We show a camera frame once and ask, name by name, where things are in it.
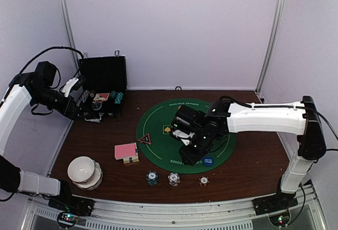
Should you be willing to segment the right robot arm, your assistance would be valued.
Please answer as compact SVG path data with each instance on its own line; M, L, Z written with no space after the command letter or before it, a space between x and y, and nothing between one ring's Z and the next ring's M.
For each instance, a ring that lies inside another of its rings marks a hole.
M281 132L297 136L298 151L279 181L276 194L265 197L274 209L283 209L294 197L312 164L326 153L320 115L310 96L286 104L243 103L221 96L206 112L187 105L178 108L171 137L181 141L182 162L195 165L211 151L214 140L230 133Z

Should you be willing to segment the triangular all-in button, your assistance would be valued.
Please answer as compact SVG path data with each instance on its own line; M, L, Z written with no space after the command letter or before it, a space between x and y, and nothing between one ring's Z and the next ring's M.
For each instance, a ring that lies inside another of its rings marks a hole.
M151 141L151 136L149 133L147 133L146 135L142 136L140 139L138 139L139 143L143 143L143 144L147 144L147 145L151 145L152 141Z

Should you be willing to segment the red cards in case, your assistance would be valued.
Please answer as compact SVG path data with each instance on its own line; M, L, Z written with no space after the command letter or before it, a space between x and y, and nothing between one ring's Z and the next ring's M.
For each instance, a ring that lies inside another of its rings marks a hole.
M98 93L93 98L93 101L104 102L107 101L110 96L110 93Z

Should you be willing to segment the blue small blind button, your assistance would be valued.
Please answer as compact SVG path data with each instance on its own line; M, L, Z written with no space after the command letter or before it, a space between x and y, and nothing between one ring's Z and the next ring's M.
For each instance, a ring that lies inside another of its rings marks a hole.
M204 166L211 167L214 165L214 158L213 157L204 157L202 159L202 163Z

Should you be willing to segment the teal chips in case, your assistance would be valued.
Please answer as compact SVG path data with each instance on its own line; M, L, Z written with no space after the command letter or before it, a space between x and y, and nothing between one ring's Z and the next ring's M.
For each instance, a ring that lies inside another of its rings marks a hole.
M112 91L109 95L109 98L114 102L114 104L121 104L123 101L124 93Z

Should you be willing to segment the red backed card deck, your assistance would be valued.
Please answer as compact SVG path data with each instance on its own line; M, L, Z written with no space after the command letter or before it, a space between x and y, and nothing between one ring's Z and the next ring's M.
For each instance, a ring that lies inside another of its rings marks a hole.
M120 144L114 146L114 157L116 160L133 158L136 156L136 143Z

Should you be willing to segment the round green poker mat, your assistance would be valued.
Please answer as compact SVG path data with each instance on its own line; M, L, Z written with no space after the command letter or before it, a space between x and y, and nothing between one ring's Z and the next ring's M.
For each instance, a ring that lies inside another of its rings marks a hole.
M170 172L197 174L219 167L233 153L236 135L230 133L221 141L213 141L211 152L205 156L212 159L211 164L205 165L203 160L193 166L183 164L179 154L183 143L170 136L171 122L181 105L203 112L210 107L210 103L192 98L171 99L153 106L141 117L136 132L137 139L149 135L151 144L138 142L138 149L151 163Z

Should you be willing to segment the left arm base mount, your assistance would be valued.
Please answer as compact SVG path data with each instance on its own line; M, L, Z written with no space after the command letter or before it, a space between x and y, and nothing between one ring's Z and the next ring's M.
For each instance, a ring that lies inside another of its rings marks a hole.
M48 206L60 211L77 216L91 216L95 201L87 198L72 197L70 201L64 201L57 197L48 197Z

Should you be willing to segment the white scalloped plate stack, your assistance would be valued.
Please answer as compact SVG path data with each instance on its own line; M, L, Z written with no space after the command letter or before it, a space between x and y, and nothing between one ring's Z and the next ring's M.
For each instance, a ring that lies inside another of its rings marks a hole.
M102 179L103 171L100 164L95 161L95 171L89 181L87 181L86 183L78 183L72 181L72 183L82 190L94 190L101 184Z

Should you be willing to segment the blue white poker chip stack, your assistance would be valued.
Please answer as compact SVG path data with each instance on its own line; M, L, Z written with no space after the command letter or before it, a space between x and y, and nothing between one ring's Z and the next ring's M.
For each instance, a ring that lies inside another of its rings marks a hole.
M180 175L176 172L171 172L168 175L168 183L172 187L177 187L181 183Z

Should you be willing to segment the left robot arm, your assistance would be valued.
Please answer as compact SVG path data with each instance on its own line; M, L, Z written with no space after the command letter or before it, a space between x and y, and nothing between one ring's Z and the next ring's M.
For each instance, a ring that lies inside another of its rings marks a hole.
M27 105L44 105L49 111L58 111L68 119L78 117L81 108L70 93L78 89L80 79L73 77L61 91L56 91L52 85L57 71L52 63L39 62L34 72L16 75L1 100L1 189L11 195L23 192L50 196L63 210L71 211L76 206L76 199L67 181L23 171L3 156L8 138Z

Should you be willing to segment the orange black poker chip stack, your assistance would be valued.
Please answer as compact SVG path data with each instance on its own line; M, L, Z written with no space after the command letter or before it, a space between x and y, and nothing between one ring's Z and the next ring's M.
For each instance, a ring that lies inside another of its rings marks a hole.
M210 183L210 180L207 176L201 176L199 179L198 179L198 184L201 186L201 187L205 187L207 186L208 184Z

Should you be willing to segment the green poker chip stack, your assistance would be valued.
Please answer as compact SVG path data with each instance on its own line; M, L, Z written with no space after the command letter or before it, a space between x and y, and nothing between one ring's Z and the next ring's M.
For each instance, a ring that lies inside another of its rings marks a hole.
M158 174L155 171L150 171L146 175L146 181L149 185L154 186L158 183Z

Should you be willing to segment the blue gold card box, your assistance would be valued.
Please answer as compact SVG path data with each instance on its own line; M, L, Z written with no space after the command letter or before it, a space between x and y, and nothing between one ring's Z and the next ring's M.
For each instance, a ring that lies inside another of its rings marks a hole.
M139 155L138 155L138 147L137 146L135 146L135 156L123 158L124 164L131 164L131 163L135 163L135 162L139 162Z

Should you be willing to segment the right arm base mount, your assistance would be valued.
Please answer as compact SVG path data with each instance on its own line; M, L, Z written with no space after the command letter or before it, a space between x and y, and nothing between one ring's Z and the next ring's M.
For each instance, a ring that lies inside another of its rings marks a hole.
M256 198L252 201L256 215L274 213L280 210L288 209L298 205L298 201L294 197L284 195L272 195Z

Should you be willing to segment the black poker case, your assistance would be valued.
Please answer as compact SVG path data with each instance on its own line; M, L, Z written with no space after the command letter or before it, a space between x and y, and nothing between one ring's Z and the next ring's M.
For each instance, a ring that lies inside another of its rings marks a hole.
M84 111L88 115L95 116L99 113L105 116L119 117L126 98L127 68L125 56L94 57L79 60L80 74L86 78L82 85L81 100L85 105ZM108 98L107 101L93 101L98 93L123 92L121 104L114 104Z

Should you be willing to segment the white ceramic bowl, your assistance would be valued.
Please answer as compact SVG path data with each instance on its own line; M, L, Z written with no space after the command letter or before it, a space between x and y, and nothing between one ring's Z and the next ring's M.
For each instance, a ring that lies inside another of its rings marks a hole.
M93 159L86 156L80 156L73 159L68 165L68 177L77 183L88 181L95 171Z

